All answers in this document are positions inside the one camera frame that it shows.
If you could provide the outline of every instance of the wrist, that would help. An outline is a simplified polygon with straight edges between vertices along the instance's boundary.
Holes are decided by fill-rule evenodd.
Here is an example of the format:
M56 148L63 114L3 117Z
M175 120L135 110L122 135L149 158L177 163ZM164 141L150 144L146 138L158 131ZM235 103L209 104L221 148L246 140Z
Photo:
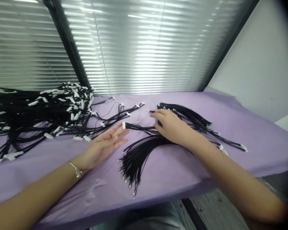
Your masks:
M88 171L91 167L88 166L88 159L86 159L86 156L82 153L78 156L72 158L70 162L77 167L80 171Z
M188 142L184 146L194 155L209 149L210 142L200 133L195 132L192 135L189 135Z

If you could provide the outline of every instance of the person's left hand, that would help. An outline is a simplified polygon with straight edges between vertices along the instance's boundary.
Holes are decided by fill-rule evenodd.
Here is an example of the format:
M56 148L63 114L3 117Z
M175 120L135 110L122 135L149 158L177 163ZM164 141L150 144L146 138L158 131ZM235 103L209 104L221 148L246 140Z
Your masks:
M123 140L123 137L129 133L128 129L119 129L122 123L115 125L107 131L99 134L90 144L88 149L76 156L71 162L79 170L88 170L94 168L98 163L105 160L114 149L128 140Z

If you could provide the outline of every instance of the finger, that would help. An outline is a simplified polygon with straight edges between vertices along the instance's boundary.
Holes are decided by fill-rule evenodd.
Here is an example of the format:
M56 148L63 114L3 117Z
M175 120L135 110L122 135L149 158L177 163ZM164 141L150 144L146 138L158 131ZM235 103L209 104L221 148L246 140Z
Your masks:
M163 115L167 115L167 114L169 114L169 110L158 109L158 110L156 111L156 113L161 113L161 114L163 114Z
M119 129L119 127L122 126L122 123L118 123L117 125L113 126L112 128L108 129L107 131L104 131L103 133L101 133L101 137L104 140L107 140L109 138L111 138L113 136L113 134L116 132L116 130Z
M119 136L119 135L122 134L125 130L127 130L127 129L118 129L118 130L115 131L114 135Z
M98 142L99 148L104 149L112 144L114 144L117 141L117 136L114 138L110 138L101 142Z
M159 124L154 124L154 127L156 128L156 130L157 130L162 136L164 136L165 130L164 130L164 128L163 128L161 125L159 125Z
M127 141L128 141L128 139L125 139L125 140L122 140L120 142L115 143L114 148L120 147L121 145L125 144Z
M121 140L124 138L124 136L126 136L128 133L129 133L129 130L128 130L128 129L125 129L125 130L117 137L116 142L121 141Z
M159 121L161 121L161 123L162 123L162 121L164 120L164 117L165 117L163 114L156 113L156 112L151 114L150 116L153 117L153 118L156 118Z

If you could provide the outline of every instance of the window blind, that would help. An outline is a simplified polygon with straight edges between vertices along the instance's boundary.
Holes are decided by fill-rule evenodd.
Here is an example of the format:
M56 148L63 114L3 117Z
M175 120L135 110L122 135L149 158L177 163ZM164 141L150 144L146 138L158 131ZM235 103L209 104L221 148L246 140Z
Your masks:
M42 1L0 0L0 86L44 90L79 82Z
M246 1L61 0L96 94L197 91Z

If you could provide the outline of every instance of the purple tablecloth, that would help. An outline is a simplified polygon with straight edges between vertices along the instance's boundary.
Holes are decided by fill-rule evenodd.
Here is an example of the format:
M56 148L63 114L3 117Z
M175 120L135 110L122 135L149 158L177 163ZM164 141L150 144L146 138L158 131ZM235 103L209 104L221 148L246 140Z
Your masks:
M249 152L242 152L223 144L229 157L254 176L288 170L288 132L248 111L232 97L211 92L116 96L115 101L94 106L92 110L105 115L115 102L124 103L125 108L145 102L144 107L124 120L141 126L155 122L149 117L148 110L155 110L158 102L184 105L212 122L212 129L223 137L248 148ZM117 113L116 105L108 116ZM91 119L89 126L94 127L95 122ZM145 136L143 132L131 130L127 135L129 142L87 173L49 210L36 229L83 230L127 209L199 195L215 187L207 171L187 150L179 146L163 146L149 156L134 198L133 189L125 184L119 173L117 159L122 156L124 148ZM0 146L5 138L0 137ZM88 145L89 142L73 140L72 136L46 139L24 156L1 163L0 203L83 152ZM96 187L97 181L105 185Z

